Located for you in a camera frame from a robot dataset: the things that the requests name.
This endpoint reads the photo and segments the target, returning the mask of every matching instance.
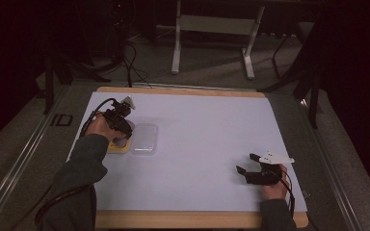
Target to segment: yellow object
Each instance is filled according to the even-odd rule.
[[[131,139],[125,143],[125,146],[118,146],[112,141],[109,143],[107,152],[108,153],[126,153],[130,149]]]

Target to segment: person's right arm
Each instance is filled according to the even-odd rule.
[[[280,165],[282,180],[286,182],[287,168]],[[296,222],[291,218],[285,197],[287,189],[278,182],[275,185],[262,187],[263,199],[260,203],[260,212],[262,216],[261,230],[262,231],[293,231],[297,230]]]

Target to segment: black chair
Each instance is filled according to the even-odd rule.
[[[299,40],[299,42],[301,44],[304,44],[305,41],[307,40],[308,35],[310,34],[313,26],[314,26],[314,22],[298,22],[298,23],[295,23],[293,25],[292,32],[289,35],[285,36],[284,39],[281,41],[280,45],[277,47],[275,53],[273,54],[272,62],[273,62],[273,65],[275,66],[276,75],[279,79],[286,76],[287,73],[288,73],[288,70],[282,76],[280,76],[280,74],[278,72],[278,65],[276,63],[276,54],[278,53],[278,50],[287,41],[287,39],[289,39],[291,37],[291,35],[293,35],[293,34],[296,35],[297,39]]]

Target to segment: hand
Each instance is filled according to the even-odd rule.
[[[112,141],[113,139],[122,139],[125,137],[125,134],[123,134],[121,131],[113,130],[108,126],[107,120],[102,113],[97,113],[95,116],[96,119],[90,123],[85,136],[89,134],[98,134],[106,137],[109,141]]]
[[[286,183],[287,186],[289,186],[288,182],[286,181],[286,173],[284,173],[287,172],[287,167],[285,167],[284,165],[280,165],[280,167],[282,170],[281,180],[284,181],[284,183]],[[281,182],[277,182],[277,184],[275,185],[262,186],[262,194],[263,198],[266,200],[285,199],[287,195],[287,189]]]

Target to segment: dark background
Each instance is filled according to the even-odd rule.
[[[125,4],[127,11],[134,6],[132,1],[120,2]],[[135,2],[138,11],[136,25],[147,32],[150,38],[155,36],[156,24],[174,25],[174,1]],[[325,17],[317,23],[322,25],[324,33],[310,38],[304,49],[309,57],[312,54],[317,57],[320,50],[329,51],[320,61],[325,62],[322,89],[327,91],[334,110],[370,175],[370,2],[330,3],[339,3],[340,7],[332,7],[333,10],[326,8],[322,12]],[[98,5],[94,4],[97,7],[93,7],[93,1],[85,0],[0,0],[0,130],[38,94],[40,89],[35,79],[44,71],[48,40],[55,50],[87,64],[93,56],[113,57],[123,52],[124,36],[120,35],[125,33],[125,26],[130,26],[130,20],[123,17],[126,24],[120,25],[120,30],[112,33],[110,25],[127,12],[119,12],[118,18],[114,18],[109,15],[110,12],[102,11],[108,8],[108,4],[107,1],[98,1]],[[251,17],[251,10],[240,11],[236,4],[232,2],[224,8],[221,3],[206,8],[201,3],[189,1],[183,6],[183,11]],[[260,32],[275,33],[277,36],[288,34],[292,23],[315,20],[314,15],[312,8],[268,7],[262,18]],[[119,43],[107,44],[107,37],[117,37],[110,40],[119,40]],[[106,45],[114,47],[111,48],[111,54],[102,51]]]

